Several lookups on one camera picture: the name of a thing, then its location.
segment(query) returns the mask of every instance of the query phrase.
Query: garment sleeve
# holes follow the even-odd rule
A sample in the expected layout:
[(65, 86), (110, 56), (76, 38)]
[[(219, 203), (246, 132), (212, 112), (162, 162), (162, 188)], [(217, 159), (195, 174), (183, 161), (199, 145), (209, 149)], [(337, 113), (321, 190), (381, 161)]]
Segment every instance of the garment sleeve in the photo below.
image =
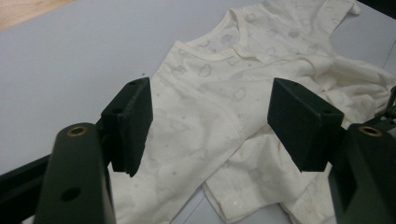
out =
[(263, 9), (270, 19), (299, 28), (306, 33), (330, 36), (345, 15), (359, 14), (354, 0), (265, 0)]

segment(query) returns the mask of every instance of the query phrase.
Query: gray table surface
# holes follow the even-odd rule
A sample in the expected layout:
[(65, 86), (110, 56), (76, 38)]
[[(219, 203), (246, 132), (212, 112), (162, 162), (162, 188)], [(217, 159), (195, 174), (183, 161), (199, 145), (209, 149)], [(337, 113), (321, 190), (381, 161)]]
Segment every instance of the gray table surface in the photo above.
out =
[[(208, 33), (259, 0), (76, 1), (0, 32), (0, 175), (50, 154), (55, 135), (96, 122), (127, 82), (152, 76), (176, 40)], [(396, 21), (360, 4), (338, 53), (396, 74)], [(198, 189), (172, 222), (222, 223)], [(290, 223), (275, 204), (238, 223)]]

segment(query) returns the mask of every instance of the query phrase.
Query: patterned fabric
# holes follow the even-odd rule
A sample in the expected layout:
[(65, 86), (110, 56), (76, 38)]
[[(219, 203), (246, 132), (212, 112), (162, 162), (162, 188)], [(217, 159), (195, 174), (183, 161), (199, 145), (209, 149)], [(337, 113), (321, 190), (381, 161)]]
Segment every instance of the patterned fabric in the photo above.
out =
[(226, 222), (271, 203), (295, 222), (331, 216), (326, 174), (300, 173), (266, 117), (274, 77), (338, 107), (344, 127), (388, 100), (394, 76), (332, 49), (348, 11), (359, 12), (352, 0), (268, 0), (177, 41), (151, 80), (154, 121), (141, 167), (134, 178), (111, 174), (118, 222), (169, 223), (202, 184)]

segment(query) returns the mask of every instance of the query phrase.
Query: cream fabric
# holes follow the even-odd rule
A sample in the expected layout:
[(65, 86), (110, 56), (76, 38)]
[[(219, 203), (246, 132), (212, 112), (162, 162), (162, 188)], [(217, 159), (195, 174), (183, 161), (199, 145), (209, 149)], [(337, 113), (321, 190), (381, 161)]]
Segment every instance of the cream fabric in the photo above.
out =
[(177, 41), (151, 80), (154, 121), (140, 169), (111, 174), (118, 222), (169, 223), (202, 184), (226, 222), (271, 203), (296, 222), (331, 216), (326, 174), (300, 173), (266, 117), (274, 77), (338, 107), (344, 127), (388, 100), (393, 75), (332, 50), (348, 11), (359, 12), (352, 0), (265, 1)]

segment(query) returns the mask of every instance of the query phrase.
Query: wooden surface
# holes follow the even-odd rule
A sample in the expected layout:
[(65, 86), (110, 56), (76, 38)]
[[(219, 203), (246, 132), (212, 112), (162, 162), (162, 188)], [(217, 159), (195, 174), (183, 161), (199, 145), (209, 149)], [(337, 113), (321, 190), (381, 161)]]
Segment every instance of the wooden surface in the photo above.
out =
[(0, 30), (27, 21), (74, 0), (0, 0)]

